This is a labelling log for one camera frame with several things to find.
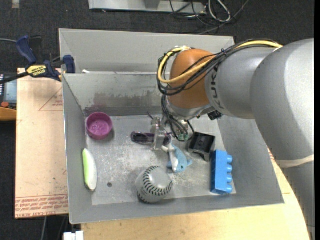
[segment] black object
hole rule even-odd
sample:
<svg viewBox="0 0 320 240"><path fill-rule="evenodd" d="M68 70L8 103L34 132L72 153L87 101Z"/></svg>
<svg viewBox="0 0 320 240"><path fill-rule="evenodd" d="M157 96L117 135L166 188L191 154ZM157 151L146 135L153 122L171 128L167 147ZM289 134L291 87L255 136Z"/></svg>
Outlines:
<svg viewBox="0 0 320 240"><path fill-rule="evenodd" d="M205 161L209 161L210 153L216 149L216 137L195 132L189 144L188 151L200 154Z"/></svg>
<svg viewBox="0 0 320 240"><path fill-rule="evenodd" d="M223 114L221 114L218 110L215 110L211 113L208 114L208 117L210 118L210 120L216 120L219 119L223 116Z"/></svg>

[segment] green sponge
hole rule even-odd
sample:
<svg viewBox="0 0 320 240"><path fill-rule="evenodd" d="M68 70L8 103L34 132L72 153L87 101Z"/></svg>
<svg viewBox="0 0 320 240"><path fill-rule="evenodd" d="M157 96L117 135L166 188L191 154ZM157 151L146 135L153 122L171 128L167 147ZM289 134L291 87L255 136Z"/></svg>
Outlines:
<svg viewBox="0 0 320 240"><path fill-rule="evenodd" d="M98 182L98 171L94 156L88 149L82 152L84 183L91 190L94 191Z"/></svg>

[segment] electronic device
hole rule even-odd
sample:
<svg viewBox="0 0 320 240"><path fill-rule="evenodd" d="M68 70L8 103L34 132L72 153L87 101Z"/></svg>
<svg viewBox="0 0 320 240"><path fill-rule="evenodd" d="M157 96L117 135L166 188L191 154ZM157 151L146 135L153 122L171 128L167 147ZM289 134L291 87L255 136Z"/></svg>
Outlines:
<svg viewBox="0 0 320 240"><path fill-rule="evenodd" d="M0 81L10 77L0 73ZM17 119L17 80L0 84L0 121Z"/></svg>

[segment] cardboard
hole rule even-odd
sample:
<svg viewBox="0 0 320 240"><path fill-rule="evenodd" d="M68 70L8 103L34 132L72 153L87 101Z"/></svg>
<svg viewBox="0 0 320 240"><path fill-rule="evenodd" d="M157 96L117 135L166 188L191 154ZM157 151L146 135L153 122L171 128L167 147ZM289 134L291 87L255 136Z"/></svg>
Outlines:
<svg viewBox="0 0 320 240"><path fill-rule="evenodd" d="M14 217L69 212L62 83L17 81Z"/></svg>

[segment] dark purple object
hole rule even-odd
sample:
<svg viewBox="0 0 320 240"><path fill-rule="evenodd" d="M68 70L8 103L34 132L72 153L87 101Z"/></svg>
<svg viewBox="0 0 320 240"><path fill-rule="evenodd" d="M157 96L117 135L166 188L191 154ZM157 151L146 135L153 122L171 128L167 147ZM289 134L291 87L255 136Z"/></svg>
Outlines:
<svg viewBox="0 0 320 240"><path fill-rule="evenodd" d="M102 112L89 115L86 120L86 131L88 135L97 141L105 139L111 132L113 123L111 118Z"/></svg>

